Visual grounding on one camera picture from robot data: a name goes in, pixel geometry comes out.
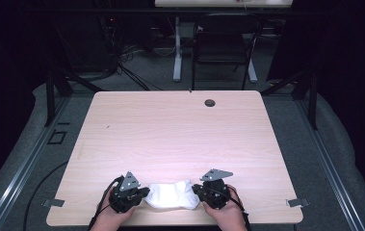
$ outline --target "black curtain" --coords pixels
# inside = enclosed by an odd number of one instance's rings
[[[287,20],[268,80],[289,78],[320,62],[318,92],[346,127],[365,179],[365,1],[295,0],[293,10],[336,14]]]
[[[0,168],[30,117],[32,91],[44,83],[44,73],[14,2],[0,1]]]

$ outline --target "wooden table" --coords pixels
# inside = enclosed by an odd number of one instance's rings
[[[215,101],[207,107],[207,99]],[[216,168],[233,185],[251,223],[297,223],[300,208],[263,100],[257,91],[112,91],[95,95],[47,223],[88,225],[103,191],[132,171],[147,187],[199,177]],[[142,201],[124,225],[207,225],[193,210],[159,210]]]

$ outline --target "office chair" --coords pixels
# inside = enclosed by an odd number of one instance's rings
[[[192,90],[195,89],[196,64],[235,65],[233,71],[239,65],[245,66],[244,90],[251,53],[261,29],[261,21],[249,13],[209,13],[201,17],[194,26]]]

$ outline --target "crumpled white fabric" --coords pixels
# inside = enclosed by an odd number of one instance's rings
[[[193,210],[200,202],[194,194],[190,180],[174,184],[151,184],[145,201],[153,208],[172,209],[185,208]]]

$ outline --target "desk leg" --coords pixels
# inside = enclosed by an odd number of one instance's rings
[[[181,37],[179,31],[179,17],[175,18],[175,65],[173,67],[173,81],[181,81],[181,69],[182,69],[182,51],[181,51]]]
[[[257,83],[256,71],[254,70],[253,61],[250,60],[250,64],[248,65],[248,78],[252,84]]]

